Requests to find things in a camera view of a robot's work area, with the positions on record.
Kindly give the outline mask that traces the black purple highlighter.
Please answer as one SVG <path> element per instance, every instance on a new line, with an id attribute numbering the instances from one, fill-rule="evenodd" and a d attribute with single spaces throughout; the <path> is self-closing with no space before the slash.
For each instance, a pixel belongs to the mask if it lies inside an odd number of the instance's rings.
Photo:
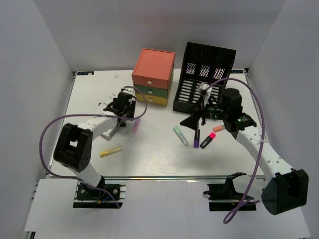
<path id="1" fill-rule="evenodd" d="M 194 143 L 193 143 L 194 148 L 199 148 L 199 141 L 200 141 L 200 129 L 197 129 L 194 135 Z"/>

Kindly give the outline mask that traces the black pink highlighter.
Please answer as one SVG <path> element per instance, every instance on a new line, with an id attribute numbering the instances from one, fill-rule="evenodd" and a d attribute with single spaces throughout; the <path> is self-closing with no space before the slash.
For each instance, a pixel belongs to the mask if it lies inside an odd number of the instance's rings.
<path id="1" fill-rule="evenodd" d="M 201 144 L 202 149 L 206 148 L 216 137 L 216 134 L 212 132 Z"/>

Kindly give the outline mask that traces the white spiral notebook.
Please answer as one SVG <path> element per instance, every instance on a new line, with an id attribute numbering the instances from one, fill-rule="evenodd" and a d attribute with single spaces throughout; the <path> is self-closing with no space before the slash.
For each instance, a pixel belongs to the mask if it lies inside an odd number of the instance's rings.
<path id="1" fill-rule="evenodd" d="M 102 105 L 99 105 L 99 107 L 104 109 L 107 105 L 110 105 L 113 99 L 116 98 L 117 96 L 118 95 L 111 94 L 109 96 L 110 99 L 103 102 L 104 107 L 102 107 Z M 119 118 L 107 118 L 107 119 L 108 119 L 107 127 L 104 128 L 103 129 L 104 131 L 101 132 L 98 136 L 101 136 L 106 140 L 110 140 L 116 134 L 116 132 L 119 130 L 120 127 L 126 126 L 126 120 L 119 119 Z"/>

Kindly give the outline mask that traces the green drawer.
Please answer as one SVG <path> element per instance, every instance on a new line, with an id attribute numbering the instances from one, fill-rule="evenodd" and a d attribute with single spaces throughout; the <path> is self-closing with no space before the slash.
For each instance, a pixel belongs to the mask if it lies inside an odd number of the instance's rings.
<path id="1" fill-rule="evenodd" d="M 173 74 L 171 74 L 169 80 L 136 76 L 132 76 L 132 79 L 134 87 L 138 88 L 143 94 L 167 99 L 170 94 Z"/>

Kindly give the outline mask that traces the orange top drawer box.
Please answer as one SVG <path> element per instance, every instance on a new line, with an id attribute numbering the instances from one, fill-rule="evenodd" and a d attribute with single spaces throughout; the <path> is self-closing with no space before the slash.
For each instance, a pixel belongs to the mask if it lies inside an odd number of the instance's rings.
<path id="1" fill-rule="evenodd" d="M 133 83 L 167 90 L 174 60 L 174 52 L 143 48 L 132 72 Z"/>

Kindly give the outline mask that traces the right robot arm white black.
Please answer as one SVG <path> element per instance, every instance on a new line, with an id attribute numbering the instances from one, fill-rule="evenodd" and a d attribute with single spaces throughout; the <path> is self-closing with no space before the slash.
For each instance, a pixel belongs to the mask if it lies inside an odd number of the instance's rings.
<path id="1" fill-rule="evenodd" d="M 302 207 L 307 203 L 309 176 L 304 170 L 295 170 L 286 163 L 279 154 L 265 141 L 265 127 L 259 133 L 255 121 L 242 112 L 242 97 L 237 89 L 229 88 L 222 92 L 222 120 L 226 130 L 245 147 L 256 161 L 256 168 L 260 167 L 266 176 L 267 186 L 262 189 L 261 201 L 272 215 Z M 200 117 L 205 123 L 208 110 L 203 106 L 195 108 L 193 114 L 183 120 L 180 125 L 198 130 Z M 246 175 L 237 172 L 226 177 L 225 183 L 209 184 L 208 191 L 203 194 L 212 201 L 239 200 L 236 207 L 226 217 L 233 217 L 242 207 L 244 209 L 255 206 L 259 202 L 248 196 L 248 192 L 255 176 L 252 175 L 243 193 L 243 186 L 233 179 Z"/>

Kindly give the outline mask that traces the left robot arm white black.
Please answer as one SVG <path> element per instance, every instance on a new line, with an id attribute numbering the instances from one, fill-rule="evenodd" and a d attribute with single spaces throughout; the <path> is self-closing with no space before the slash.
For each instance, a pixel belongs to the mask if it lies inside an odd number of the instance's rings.
<path id="1" fill-rule="evenodd" d="M 80 180 L 89 184 L 88 193 L 95 199 L 105 194 L 102 176 L 90 163 L 92 143 L 98 136 L 118 128 L 125 119 L 132 119 L 136 100 L 132 89 L 123 89 L 102 109 L 110 117 L 93 117 L 80 124 L 63 126 L 53 159 L 71 170 Z"/>

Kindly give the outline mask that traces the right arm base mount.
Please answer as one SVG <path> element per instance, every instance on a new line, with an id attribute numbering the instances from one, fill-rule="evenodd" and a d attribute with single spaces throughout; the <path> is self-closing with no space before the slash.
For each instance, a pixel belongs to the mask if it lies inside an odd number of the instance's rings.
<path id="1" fill-rule="evenodd" d="M 246 190 L 246 181 L 250 181 L 250 176 L 236 172 L 221 182 L 208 184 L 203 195 L 208 199 L 209 211 L 230 212 L 235 209 Z"/>

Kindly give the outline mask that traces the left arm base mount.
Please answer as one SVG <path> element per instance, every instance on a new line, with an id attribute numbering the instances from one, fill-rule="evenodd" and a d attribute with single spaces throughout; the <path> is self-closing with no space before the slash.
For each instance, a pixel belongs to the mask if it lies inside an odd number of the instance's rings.
<path id="1" fill-rule="evenodd" d="M 77 183 L 73 208 L 76 209 L 119 209 L 125 199 L 126 181 L 105 180 L 105 190 L 107 190 L 116 200 L 118 206 L 109 194 L 92 190 L 82 183 Z"/>

